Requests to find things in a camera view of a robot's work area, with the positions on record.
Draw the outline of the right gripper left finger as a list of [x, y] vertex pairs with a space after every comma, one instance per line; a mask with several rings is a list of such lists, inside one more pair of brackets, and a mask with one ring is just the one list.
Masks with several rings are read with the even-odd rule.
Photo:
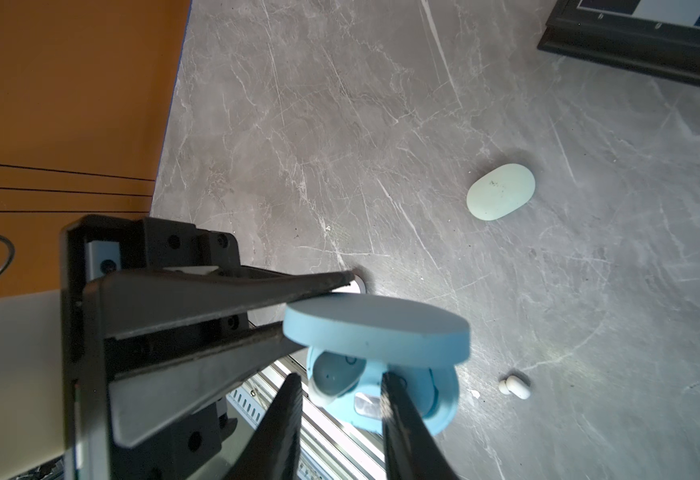
[[301, 377], [291, 373], [226, 479], [297, 479], [302, 407]]

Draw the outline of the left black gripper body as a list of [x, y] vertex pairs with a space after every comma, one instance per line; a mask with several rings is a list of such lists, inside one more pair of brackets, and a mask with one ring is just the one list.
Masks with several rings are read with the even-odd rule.
[[222, 450], [237, 426], [221, 399], [134, 448], [117, 445], [109, 426], [107, 381], [123, 370], [211, 345], [248, 328], [245, 313], [124, 340], [105, 339], [84, 315], [88, 283], [138, 268], [238, 267], [231, 233], [145, 217], [88, 215], [61, 240], [62, 350], [68, 479], [187, 479]]

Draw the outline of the blue earbud case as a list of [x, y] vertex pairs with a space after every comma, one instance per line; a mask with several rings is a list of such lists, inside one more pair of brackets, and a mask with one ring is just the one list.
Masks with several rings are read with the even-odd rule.
[[431, 434], [456, 416], [456, 367], [471, 353], [470, 325], [459, 315], [412, 300], [331, 293], [288, 304], [283, 330], [308, 349], [310, 400], [342, 422], [381, 433], [386, 373], [402, 380]]

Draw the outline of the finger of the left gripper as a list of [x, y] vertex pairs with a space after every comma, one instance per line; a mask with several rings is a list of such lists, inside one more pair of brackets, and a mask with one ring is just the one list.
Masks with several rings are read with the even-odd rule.
[[355, 280], [351, 271], [286, 275], [240, 267], [236, 276], [165, 269], [116, 271], [84, 290], [87, 326], [124, 339], [321, 296]]
[[119, 373], [109, 384], [115, 443], [136, 447], [304, 348], [281, 322], [244, 330], [178, 358]]

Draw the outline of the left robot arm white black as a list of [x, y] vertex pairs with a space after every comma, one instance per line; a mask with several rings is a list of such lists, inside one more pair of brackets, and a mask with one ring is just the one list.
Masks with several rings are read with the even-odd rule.
[[350, 271], [246, 266], [230, 233], [88, 215], [61, 233], [61, 287], [0, 300], [0, 479], [61, 458], [68, 479], [185, 479], [237, 424], [226, 394], [298, 350], [251, 311]]

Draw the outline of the mint green earbud case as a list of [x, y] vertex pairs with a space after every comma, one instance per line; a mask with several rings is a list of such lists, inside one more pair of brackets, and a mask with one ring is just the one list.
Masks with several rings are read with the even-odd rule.
[[505, 164], [470, 187], [466, 204], [474, 217], [494, 221], [524, 206], [535, 189], [536, 179], [530, 169], [521, 164]]

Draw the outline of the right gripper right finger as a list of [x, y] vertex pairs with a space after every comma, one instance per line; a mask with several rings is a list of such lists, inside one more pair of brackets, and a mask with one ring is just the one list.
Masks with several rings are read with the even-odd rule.
[[402, 378], [382, 377], [382, 425], [388, 479], [457, 479], [410, 399]]

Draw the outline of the black grey checkerboard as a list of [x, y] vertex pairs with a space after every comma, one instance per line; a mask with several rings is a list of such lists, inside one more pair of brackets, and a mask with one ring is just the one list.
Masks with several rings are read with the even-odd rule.
[[558, 1], [538, 49], [700, 87], [700, 1]]

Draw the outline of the white earbud near blue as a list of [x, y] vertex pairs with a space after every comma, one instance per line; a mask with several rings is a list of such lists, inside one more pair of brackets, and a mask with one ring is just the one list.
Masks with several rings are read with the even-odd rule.
[[531, 397], [530, 386], [521, 378], [515, 375], [509, 375], [502, 379], [498, 388], [504, 395], [512, 395], [522, 400], [527, 400]]

